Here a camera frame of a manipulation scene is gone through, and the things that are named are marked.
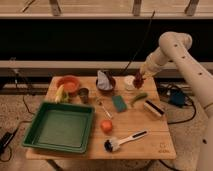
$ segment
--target white brush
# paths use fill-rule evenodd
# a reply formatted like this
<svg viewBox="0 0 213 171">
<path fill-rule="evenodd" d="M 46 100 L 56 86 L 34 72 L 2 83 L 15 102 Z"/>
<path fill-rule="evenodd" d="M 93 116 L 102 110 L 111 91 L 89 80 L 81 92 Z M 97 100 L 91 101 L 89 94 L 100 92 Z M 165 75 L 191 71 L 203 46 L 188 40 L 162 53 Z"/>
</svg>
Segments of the white brush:
<svg viewBox="0 0 213 171">
<path fill-rule="evenodd" d="M 129 137 L 126 137 L 120 140 L 116 137 L 112 137 L 109 140 L 106 140 L 106 142 L 104 143 L 104 147 L 107 151 L 113 152 L 118 150 L 121 144 L 129 142 L 129 141 L 137 140 L 145 135 L 147 135 L 147 131 L 137 132 L 133 135 L 130 135 Z"/>
</svg>

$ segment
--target blue object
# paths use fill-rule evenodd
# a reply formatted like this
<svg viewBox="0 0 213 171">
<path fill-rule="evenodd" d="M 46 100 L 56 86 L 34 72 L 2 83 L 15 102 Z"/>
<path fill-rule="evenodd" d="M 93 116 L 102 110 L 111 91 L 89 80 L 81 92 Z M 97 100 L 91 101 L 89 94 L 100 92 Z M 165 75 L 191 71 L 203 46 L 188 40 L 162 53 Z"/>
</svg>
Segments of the blue object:
<svg viewBox="0 0 213 171">
<path fill-rule="evenodd" d="M 169 103 L 178 107 L 183 107 L 185 98 L 186 95 L 181 90 L 170 90 Z"/>
<path fill-rule="evenodd" d="M 112 101 L 113 101 L 113 104 L 114 104 L 114 106 L 115 106 L 115 108 L 117 109 L 118 112 L 123 112 L 127 109 L 127 105 L 124 102 L 122 96 L 120 96 L 120 95 L 113 96 Z"/>
</svg>

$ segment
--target wooden table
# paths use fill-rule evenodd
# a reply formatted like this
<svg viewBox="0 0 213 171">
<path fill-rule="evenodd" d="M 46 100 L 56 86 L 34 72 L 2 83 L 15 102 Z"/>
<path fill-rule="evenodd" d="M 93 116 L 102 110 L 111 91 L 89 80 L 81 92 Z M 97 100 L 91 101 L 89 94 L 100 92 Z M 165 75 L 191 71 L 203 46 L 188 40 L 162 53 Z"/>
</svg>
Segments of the wooden table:
<svg viewBox="0 0 213 171">
<path fill-rule="evenodd" d="M 60 77 L 54 77 L 50 83 L 46 101 L 54 101 L 56 92 L 56 82 Z M 95 107 L 95 115 L 87 151 L 84 154 L 63 153 L 48 151 L 43 149 L 28 148 L 27 159 L 44 159 L 52 161 L 54 159 L 174 159 L 176 157 L 173 142 L 169 133 L 166 117 L 157 118 L 144 109 L 145 99 L 139 100 L 132 108 L 130 100 L 141 91 L 148 93 L 148 99 L 155 101 L 159 106 L 159 96 L 153 78 L 145 80 L 140 90 L 125 90 L 123 77 L 114 77 L 116 79 L 116 88 L 114 94 L 102 95 L 95 86 L 96 77 L 78 77 L 81 87 L 87 87 L 89 91 L 90 104 Z M 112 95 L 121 95 L 128 106 L 125 112 L 117 113 L 111 100 Z M 113 114 L 113 131 L 110 135 L 104 134 L 100 129 L 100 122 L 108 119 L 101 106 L 95 101 L 100 97 L 107 110 Z M 73 97 L 72 103 L 81 104 L 78 96 Z M 104 142 L 110 136 L 125 138 L 140 130 L 148 130 L 148 135 L 123 144 L 119 151 L 109 153 L 104 149 Z"/>
</svg>

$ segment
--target red bowl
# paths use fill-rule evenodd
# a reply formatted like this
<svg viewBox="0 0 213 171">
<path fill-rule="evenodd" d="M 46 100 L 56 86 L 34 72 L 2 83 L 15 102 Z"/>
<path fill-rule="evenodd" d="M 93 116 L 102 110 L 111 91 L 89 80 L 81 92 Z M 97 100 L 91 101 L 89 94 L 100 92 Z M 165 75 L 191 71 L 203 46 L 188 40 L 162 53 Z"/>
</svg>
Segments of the red bowl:
<svg viewBox="0 0 213 171">
<path fill-rule="evenodd" d="M 73 75 L 61 77 L 57 82 L 57 88 L 59 88 L 62 84 L 64 85 L 64 91 L 71 94 L 77 93 L 80 86 L 79 80 Z"/>
</svg>

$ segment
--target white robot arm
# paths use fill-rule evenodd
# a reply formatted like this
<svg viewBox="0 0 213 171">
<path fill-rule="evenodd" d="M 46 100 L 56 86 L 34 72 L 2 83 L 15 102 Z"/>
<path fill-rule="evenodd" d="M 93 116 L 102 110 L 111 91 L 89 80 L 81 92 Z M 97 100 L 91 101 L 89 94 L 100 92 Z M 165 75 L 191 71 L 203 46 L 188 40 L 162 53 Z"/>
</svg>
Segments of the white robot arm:
<svg viewBox="0 0 213 171">
<path fill-rule="evenodd" d="M 198 171 L 213 169 L 213 76 L 189 53 L 192 38 L 185 33 L 166 32 L 159 38 L 159 47 L 151 53 L 140 68 L 143 78 L 153 76 L 172 60 L 191 87 L 209 120 L 201 144 Z"/>
</svg>

